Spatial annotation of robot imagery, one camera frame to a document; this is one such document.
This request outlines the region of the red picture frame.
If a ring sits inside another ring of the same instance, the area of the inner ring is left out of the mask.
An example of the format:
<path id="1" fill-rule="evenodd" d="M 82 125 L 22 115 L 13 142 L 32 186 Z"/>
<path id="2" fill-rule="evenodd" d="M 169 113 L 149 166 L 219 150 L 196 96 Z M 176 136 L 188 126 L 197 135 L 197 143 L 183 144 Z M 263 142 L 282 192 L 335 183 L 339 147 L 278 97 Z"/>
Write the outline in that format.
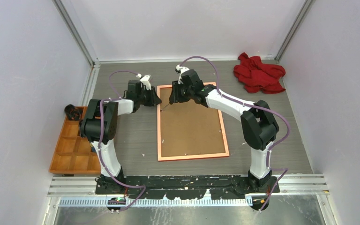
<path id="1" fill-rule="evenodd" d="M 192 100 L 169 103 L 171 85 L 159 85 L 162 103 L 157 107 L 157 158 L 179 161 L 228 157 L 229 148 L 221 111 L 206 108 Z"/>

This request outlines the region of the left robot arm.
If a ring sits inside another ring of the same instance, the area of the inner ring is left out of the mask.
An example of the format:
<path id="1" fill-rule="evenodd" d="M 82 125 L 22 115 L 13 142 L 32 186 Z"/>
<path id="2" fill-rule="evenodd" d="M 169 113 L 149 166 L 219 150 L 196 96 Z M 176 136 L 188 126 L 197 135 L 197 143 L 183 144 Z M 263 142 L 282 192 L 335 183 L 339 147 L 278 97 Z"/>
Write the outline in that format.
<path id="1" fill-rule="evenodd" d="M 119 116 L 135 113 L 142 105 L 154 107 L 162 103 L 148 79 L 147 75 L 140 80 L 130 80 L 122 98 L 91 99 L 80 124 L 81 136 L 88 139 L 97 153 L 100 178 L 107 181 L 107 188 L 114 194 L 120 194 L 125 187 L 138 188 L 125 184 L 115 152 L 114 137 Z"/>

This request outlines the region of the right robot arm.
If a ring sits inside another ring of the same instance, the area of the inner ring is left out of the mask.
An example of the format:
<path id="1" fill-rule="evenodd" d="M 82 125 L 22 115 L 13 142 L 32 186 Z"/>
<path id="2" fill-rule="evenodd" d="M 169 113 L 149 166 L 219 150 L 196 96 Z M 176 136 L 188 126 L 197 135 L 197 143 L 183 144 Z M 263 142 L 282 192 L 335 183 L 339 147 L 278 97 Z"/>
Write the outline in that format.
<path id="1" fill-rule="evenodd" d="M 265 101 L 257 103 L 228 96 L 212 84 L 204 84 L 196 71 L 177 66 L 179 78 L 172 82 L 169 104 L 193 100 L 196 104 L 220 110 L 241 122 L 246 143 L 251 147 L 251 166 L 248 171 L 249 187 L 262 192 L 268 185 L 272 170 L 269 168 L 269 147 L 273 146 L 279 126 Z"/>

